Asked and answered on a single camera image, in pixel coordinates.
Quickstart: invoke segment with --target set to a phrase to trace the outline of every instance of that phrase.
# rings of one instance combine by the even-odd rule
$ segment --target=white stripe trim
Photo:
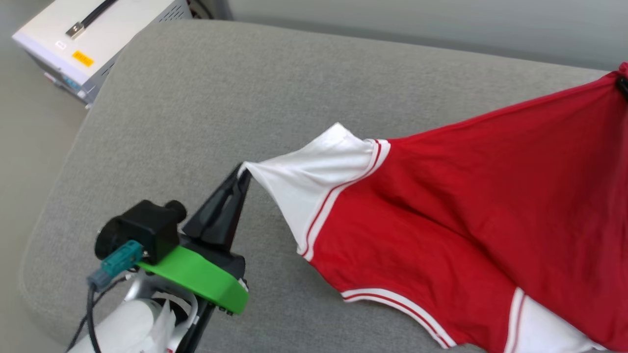
[[[367,168],[364,170],[364,174],[359,175],[358,177],[355,178],[355,180],[348,182],[345,185],[342,185],[341,187],[336,187],[335,189],[333,188],[332,189],[333,191],[331,191],[331,193],[329,194],[329,197],[327,197],[326,202],[322,205],[321,211],[316,212],[313,215],[314,217],[316,216],[318,217],[316,218],[316,221],[314,222],[314,225],[312,226],[310,233],[306,234],[307,252],[303,254],[300,252],[302,251],[301,249],[297,250],[299,255],[302,255],[303,258],[305,258],[307,261],[311,261],[312,258],[314,257],[314,243],[316,242],[316,239],[318,238],[318,233],[323,228],[323,225],[325,224],[325,221],[327,220],[329,213],[331,213],[332,211],[333,204],[336,202],[336,199],[338,199],[338,196],[340,195],[340,193],[343,192],[343,190],[345,190],[349,186],[373,174],[382,165],[382,163],[384,163],[386,156],[388,156],[388,152],[391,149],[391,145],[388,141],[386,141],[385,139],[378,139],[377,142],[379,143],[379,148],[378,148],[377,142],[375,142],[374,140],[367,140],[367,141],[370,141],[374,145],[375,148],[373,148],[372,159],[369,162],[369,165],[367,166]]]
[[[517,288],[514,290],[512,296],[510,319],[508,320],[508,338],[506,339],[506,346],[504,347],[504,353],[515,353],[517,347],[515,343],[517,341],[517,323],[519,322],[519,309],[524,297],[523,290]]]
[[[345,299],[347,303],[352,303],[353,301],[358,300],[372,300],[389,305],[415,319],[427,330],[432,338],[434,338],[441,345],[441,347],[447,348],[447,345],[449,345],[449,347],[457,345],[456,342],[447,334],[445,329],[428,312],[411,300],[395,292],[379,288],[364,288],[359,290],[344,291],[341,295],[343,298],[354,296],[353,298]],[[397,303],[403,304],[411,310],[408,310]]]

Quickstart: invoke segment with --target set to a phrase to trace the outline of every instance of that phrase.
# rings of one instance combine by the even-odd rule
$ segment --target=clothing
[[[407,138],[336,124],[243,168],[345,301],[395,307],[442,347],[628,351],[627,68]]]

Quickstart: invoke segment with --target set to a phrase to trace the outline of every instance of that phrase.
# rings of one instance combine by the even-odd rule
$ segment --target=white sleeve
[[[307,233],[330,192],[361,177],[374,163],[377,143],[356,138],[339,123],[298,151],[260,163],[244,162],[242,170],[270,193],[298,245],[307,250]]]

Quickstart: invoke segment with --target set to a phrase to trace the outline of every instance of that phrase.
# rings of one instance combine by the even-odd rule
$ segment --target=gray cushion
[[[193,211],[238,162],[298,149],[337,121],[361,138],[394,138],[602,74],[252,24],[150,26],[125,49],[68,156],[26,253],[23,300],[67,342],[84,314],[85,277],[99,265],[97,231],[139,200],[177,199]],[[401,312],[344,304],[295,249],[279,209],[253,183],[234,244],[247,259],[251,299],[240,317],[215,314],[199,352],[440,350]],[[97,318],[124,290],[106,297]]]

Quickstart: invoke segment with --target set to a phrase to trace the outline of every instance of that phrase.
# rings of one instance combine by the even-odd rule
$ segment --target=floor
[[[0,0],[0,352],[64,351],[21,308],[16,270],[87,113],[11,39],[51,1]]]

